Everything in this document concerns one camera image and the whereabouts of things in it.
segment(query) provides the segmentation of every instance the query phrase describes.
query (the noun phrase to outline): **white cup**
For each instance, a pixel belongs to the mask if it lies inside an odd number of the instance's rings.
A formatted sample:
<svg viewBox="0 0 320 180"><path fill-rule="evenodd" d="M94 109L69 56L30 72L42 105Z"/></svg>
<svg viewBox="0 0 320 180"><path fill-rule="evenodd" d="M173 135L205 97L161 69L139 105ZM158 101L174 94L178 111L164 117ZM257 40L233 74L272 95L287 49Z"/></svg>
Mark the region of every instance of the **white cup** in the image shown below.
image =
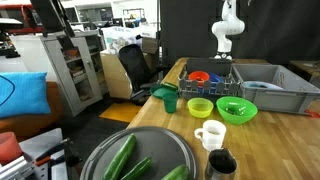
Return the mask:
<svg viewBox="0 0 320 180"><path fill-rule="evenodd" d="M221 122L207 120L203 123L203 128L194 131L194 136L202 141L202 145L207 151L213 151L222 147L226 131L226 126Z"/></svg>

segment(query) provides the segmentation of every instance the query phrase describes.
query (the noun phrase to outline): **green plastic cup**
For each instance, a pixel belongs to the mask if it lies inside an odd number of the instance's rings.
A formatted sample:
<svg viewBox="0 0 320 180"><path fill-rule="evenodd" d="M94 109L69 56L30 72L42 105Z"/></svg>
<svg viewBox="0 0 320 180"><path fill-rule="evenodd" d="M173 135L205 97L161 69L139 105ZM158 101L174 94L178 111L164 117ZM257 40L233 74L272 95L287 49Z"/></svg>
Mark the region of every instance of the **green plastic cup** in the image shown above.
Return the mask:
<svg viewBox="0 0 320 180"><path fill-rule="evenodd" d="M167 113L174 113L177 110L178 95L176 93L166 93L162 99Z"/></svg>

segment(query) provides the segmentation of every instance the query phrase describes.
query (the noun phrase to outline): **black chair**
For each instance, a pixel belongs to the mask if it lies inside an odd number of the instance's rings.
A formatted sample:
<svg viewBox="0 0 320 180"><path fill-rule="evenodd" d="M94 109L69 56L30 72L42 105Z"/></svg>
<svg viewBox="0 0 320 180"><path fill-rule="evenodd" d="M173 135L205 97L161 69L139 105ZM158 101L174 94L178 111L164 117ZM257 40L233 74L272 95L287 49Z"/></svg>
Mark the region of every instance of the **black chair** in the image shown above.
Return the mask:
<svg viewBox="0 0 320 180"><path fill-rule="evenodd" d="M144 59L141 48L136 44L122 47L119 50L118 57L131 81L131 100L141 104L140 99L150 96L150 88L158 83L157 81L152 82L152 79L166 68L158 67L155 72L152 72Z"/></svg>

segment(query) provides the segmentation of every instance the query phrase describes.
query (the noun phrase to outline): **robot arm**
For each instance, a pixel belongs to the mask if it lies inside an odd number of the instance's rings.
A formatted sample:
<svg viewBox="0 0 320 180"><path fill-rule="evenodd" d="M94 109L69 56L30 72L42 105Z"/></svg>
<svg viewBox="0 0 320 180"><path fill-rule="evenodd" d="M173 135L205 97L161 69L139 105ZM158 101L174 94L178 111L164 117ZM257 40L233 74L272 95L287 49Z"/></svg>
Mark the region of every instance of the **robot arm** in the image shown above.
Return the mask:
<svg viewBox="0 0 320 180"><path fill-rule="evenodd" d="M232 42L226 35L241 34L245 28L244 22L237 17L237 0L225 0L222 9L222 21L216 22L212 26L212 33L218 39L218 52L215 59L232 59Z"/></svg>

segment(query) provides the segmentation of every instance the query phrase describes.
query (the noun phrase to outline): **round metal plate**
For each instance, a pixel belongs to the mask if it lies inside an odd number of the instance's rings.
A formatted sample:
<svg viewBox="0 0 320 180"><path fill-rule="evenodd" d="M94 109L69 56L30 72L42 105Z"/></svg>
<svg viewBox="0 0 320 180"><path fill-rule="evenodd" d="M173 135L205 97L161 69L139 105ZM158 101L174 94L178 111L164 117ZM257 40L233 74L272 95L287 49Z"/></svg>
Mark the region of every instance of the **round metal plate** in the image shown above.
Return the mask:
<svg viewBox="0 0 320 180"><path fill-rule="evenodd" d="M139 177L141 180L161 179L181 164L189 167L190 179L198 178L195 157L181 136L165 128L137 127L120 131L102 142L86 161L80 179L102 179L106 167L131 133L135 134L137 142L120 177L143 158L151 156L151 168Z"/></svg>

